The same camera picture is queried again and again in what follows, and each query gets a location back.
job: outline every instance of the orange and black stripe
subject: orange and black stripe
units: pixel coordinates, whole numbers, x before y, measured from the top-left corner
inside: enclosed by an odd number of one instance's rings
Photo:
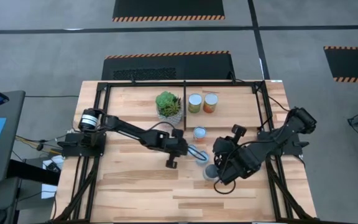
[[[334,77],[335,82],[349,82],[358,83],[358,78],[355,77]]]
[[[157,54],[135,54],[135,55],[109,55],[104,59],[112,58],[137,58],[137,57],[163,57],[163,56],[182,56],[182,55],[209,55],[209,54],[230,54],[228,50],[215,50],[206,52],[175,52],[175,53],[157,53]]]
[[[338,46],[325,46],[324,50],[341,49],[341,50],[358,50],[358,47],[338,47]]]
[[[203,21],[203,20],[224,20],[224,16],[135,16],[135,17],[114,17],[113,22],[148,22],[148,21]]]

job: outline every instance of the orange can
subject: orange can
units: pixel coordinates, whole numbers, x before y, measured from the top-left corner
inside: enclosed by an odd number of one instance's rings
[[[218,96],[213,93],[208,93],[204,99],[203,110],[205,113],[212,113],[216,109],[218,103]]]

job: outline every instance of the black panel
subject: black panel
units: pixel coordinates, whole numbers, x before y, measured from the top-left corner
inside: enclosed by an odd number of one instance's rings
[[[131,80],[131,74],[135,80],[226,79],[230,71],[230,54],[109,58],[104,61],[102,80]]]
[[[222,0],[116,0],[115,17],[223,16]]]
[[[325,53],[334,78],[358,78],[358,49],[326,49]]]

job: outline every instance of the black floor mat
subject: black floor mat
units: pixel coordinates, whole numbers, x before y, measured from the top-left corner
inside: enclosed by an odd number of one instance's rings
[[[222,0],[116,0],[113,22],[224,19]]]
[[[324,47],[336,82],[358,83],[358,47]]]
[[[102,80],[226,79],[233,72],[228,51],[112,55]]]

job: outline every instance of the green can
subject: green can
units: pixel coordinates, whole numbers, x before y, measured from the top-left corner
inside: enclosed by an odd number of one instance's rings
[[[201,102],[203,98],[198,93],[193,93],[189,96],[188,109],[190,113],[198,113],[201,109]]]

